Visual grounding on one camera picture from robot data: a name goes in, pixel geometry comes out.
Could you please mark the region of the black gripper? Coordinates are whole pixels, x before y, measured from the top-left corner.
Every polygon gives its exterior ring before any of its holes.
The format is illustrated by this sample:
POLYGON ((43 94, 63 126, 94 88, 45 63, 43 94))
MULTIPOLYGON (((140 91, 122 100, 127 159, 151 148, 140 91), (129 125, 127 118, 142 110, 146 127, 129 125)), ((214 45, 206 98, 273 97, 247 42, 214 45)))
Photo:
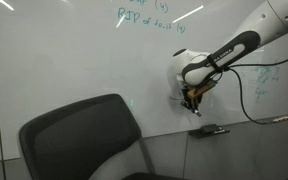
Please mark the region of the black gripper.
POLYGON ((198 112, 198 107, 202 100, 199 90, 196 88, 185 88, 182 93, 183 100, 181 104, 192 112, 198 112))

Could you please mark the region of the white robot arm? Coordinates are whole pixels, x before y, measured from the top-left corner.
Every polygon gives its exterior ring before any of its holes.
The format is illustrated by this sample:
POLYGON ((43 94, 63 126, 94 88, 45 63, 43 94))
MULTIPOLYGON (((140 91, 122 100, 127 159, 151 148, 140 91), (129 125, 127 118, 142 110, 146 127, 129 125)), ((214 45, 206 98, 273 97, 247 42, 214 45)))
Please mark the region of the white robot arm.
POLYGON ((265 0, 238 27, 230 40, 213 53, 181 49, 173 54, 172 66, 184 95, 181 104, 198 112, 201 98, 188 96, 202 90, 215 73, 223 72, 254 50, 288 33, 288 0, 265 0))

